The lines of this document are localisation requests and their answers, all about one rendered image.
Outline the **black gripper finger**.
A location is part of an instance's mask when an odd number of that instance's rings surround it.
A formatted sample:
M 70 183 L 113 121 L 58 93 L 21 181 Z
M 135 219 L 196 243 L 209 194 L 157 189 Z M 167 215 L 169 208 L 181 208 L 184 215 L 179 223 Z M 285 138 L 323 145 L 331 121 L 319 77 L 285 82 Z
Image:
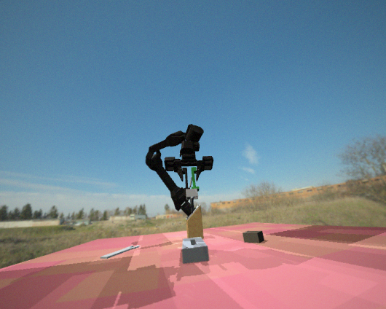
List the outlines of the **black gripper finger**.
M 174 161 L 173 162 L 173 168 L 174 168 L 174 172 L 180 176 L 182 181 L 184 181 L 182 167 L 181 167 L 181 161 Z
M 201 174 L 201 172 L 204 171 L 204 169 L 205 169 L 205 161 L 204 160 L 198 160 L 197 161 L 196 181 L 198 180 L 199 175 Z

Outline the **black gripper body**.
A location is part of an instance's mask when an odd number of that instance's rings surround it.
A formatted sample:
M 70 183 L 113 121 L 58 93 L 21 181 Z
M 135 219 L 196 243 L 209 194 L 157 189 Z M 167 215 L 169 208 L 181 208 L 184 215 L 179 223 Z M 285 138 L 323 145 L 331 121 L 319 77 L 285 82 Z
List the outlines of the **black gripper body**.
M 213 168 L 213 157 L 212 156 L 202 156 L 202 160 L 205 161 L 205 169 L 204 169 L 204 171 L 212 170 L 212 168 Z M 166 157 L 165 160 L 164 160 L 165 170 L 166 171 L 174 171 L 174 168 L 173 168 L 173 162 L 174 161 L 181 161 L 181 167 L 197 166 L 197 160 L 196 160 L 196 157 L 195 157 L 195 152 L 194 152 L 194 157 L 191 154 L 183 154 L 182 155 L 182 160 L 175 159 L 175 157 Z

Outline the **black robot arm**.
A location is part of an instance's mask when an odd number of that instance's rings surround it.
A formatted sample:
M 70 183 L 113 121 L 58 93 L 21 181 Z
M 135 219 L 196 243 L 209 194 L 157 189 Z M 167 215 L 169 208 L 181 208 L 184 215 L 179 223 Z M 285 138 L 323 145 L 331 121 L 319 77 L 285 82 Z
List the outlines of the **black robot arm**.
M 175 209 L 184 211 L 188 215 L 187 217 L 189 217 L 192 212 L 190 203 L 188 202 L 189 200 L 184 197 L 184 188 L 177 187 L 168 172 L 163 168 L 159 150 L 167 146 L 177 146 L 181 144 L 180 156 L 187 154 L 194 157 L 194 152 L 198 152 L 200 149 L 199 140 L 203 133 L 204 130 L 201 127 L 190 124 L 185 133 L 181 130 L 171 133 L 165 140 L 151 145 L 145 160 L 146 165 L 151 170 L 156 171 L 165 186 L 169 189 Z M 154 154 L 154 152 L 156 152 L 156 154 Z

